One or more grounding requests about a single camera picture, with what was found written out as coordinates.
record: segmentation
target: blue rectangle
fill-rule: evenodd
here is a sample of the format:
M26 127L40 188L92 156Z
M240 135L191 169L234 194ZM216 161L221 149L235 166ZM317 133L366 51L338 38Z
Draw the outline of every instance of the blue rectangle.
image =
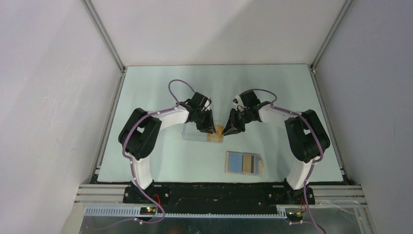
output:
M255 156L255 172L254 175L258 175L260 172L260 157Z
M228 159L228 171L231 173L243 172L243 154L230 152Z

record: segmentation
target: red wire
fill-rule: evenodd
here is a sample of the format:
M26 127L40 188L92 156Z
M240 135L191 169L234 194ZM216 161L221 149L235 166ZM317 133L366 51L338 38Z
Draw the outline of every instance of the red wire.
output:
M155 196L155 197L158 199L158 204L160 205L160 204L161 204L161 198L159 197L159 195L158 195L158 194L154 194L154 195L152 195L152 196Z
M304 205L305 210L302 211L303 213L307 211L307 206L305 205L304 200L301 198L301 210L302 210L302 206Z

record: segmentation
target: aluminum frame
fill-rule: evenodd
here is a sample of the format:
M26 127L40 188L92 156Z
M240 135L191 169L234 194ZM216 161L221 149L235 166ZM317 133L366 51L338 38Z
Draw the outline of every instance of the aluminum frame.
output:
M97 13L92 0L82 0L86 11L91 17L92 22L96 26L98 33L101 35L103 42L105 43L106 47L108 48L111 56L114 59L114 62L118 66L120 70L120 78L117 84L116 92L113 97L113 101L111 103L110 111L107 117L107 121L105 124L105 129L102 134L101 142L99 150L95 156L95 164L93 165L91 174L89 176L88 182L91 180L94 174L99 173L99 168L103 159L103 154L106 149L106 144L108 141L110 129L113 123L113 117L116 111L116 107L118 104L120 92L123 86L123 82L125 79L126 68L122 63L122 60L119 54L116 51L116 48L110 39L100 17ZM323 111L324 118L326 120L327 129L330 133L331 142L333 148L336 152L337 160L340 165L340 168L343 171L343 176L346 178L348 174L345 170L345 164L343 163L343 159L341 157L338 144L336 141L336 137L334 135L334 131L332 129L329 115L327 108L325 106L324 100L322 98L319 84L317 82L317 77L315 75L315 68L318 65L322 55L324 54L326 48L328 47L331 39L333 38L334 34L337 32L338 27L340 26L341 22L343 21L345 15L347 14L350 6L352 5L353 0L346 0L343 4L340 13L338 14L334 24L332 25L330 31L328 32L324 42L322 43L314 61L311 65L309 65L309 72L311 79L313 80L314 88L316 90L317 96L319 98L319 102L321 105L321 109ZM121 210L120 213L123 212L124 214L129 215L127 211L122 210L134 210L134 207L140 206L147 206L148 204L123 204L123 195L124 190L127 185L122 184L81 184L79 186L76 198L75 198L75 205L76 204L83 204L85 206L85 210L87 209L102 209L103 208L113 208L116 210ZM354 215L357 217L358 226L360 228L360 232L362 234L369 234L369 233L376 233L374 228L370 212L367 207L367 202L364 197L364 193L359 185L311 185L311 188L314 191L314 196L316 200L315 205L310 205L312 209L321 209L321 208L335 208L335 209L345 209L345 208L353 208ZM296 209L300 208L299 205L277 205L277 208L280 210L285 209ZM173 217L193 217L193 215L188 214L170 214Z
M111 217L162 217L162 214L140 214L141 208L145 208L144 204L136 204L134 206L86 206L84 216L111 216ZM170 218L280 218L286 219L287 214L285 208L278 208L277 214L256 214L256 215L231 215L231 214L172 214L166 213L165 217Z

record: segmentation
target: black mounting bracket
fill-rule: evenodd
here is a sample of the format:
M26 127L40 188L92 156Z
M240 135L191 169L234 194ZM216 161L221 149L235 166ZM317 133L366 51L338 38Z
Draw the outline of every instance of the black mounting bracket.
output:
M330 139L317 113L313 110L307 110L302 112L301 116L304 117L313 128L324 152L330 147ZM305 133L304 130L308 130L308 127L299 117L287 119L285 121L285 128L287 130L288 141L290 142L290 149L298 160L308 163L311 159L320 155L320 150L313 135L311 133Z
M119 134L118 141L123 145L126 136L137 121L148 114L141 108L136 108L129 117L125 126ZM131 138L126 146L126 152L132 154L136 160L146 158L155 147L156 139L158 138L159 130L161 129L162 121L155 117L148 117L143 120L138 127L144 128L143 132L135 130L132 132Z
M212 117L212 110L206 110L205 104L209 101L208 106L211 104L211 100L195 92L191 99L181 101L179 105L185 107L189 111L188 122L196 123L196 128L202 133L216 133L214 118Z
M154 182L145 193L167 213L262 215L276 214L276 205L300 205L303 194L292 196L279 183L160 183ZM314 193L307 188L309 204ZM132 183L126 187L123 203L151 204Z
M245 125L247 123L253 121L261 122L260 114L258 111L263 106L270 104L269 101L260 102L254 91L252 90L240 94L240 98L245 106L245 109L242 111L240 111L238 108L231 109L228 122L226 123L226 126L223 130L224 136L245 132Z

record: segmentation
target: small orange object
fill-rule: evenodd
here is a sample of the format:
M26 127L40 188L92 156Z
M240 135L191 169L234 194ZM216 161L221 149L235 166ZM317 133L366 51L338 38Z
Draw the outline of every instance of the small orange object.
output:
M215 125L215 130L217 130L217 133L208 133L208 141L209 142L223 142L224 141L224 136L222 135L222 131L224 130L224 127L221 125Z

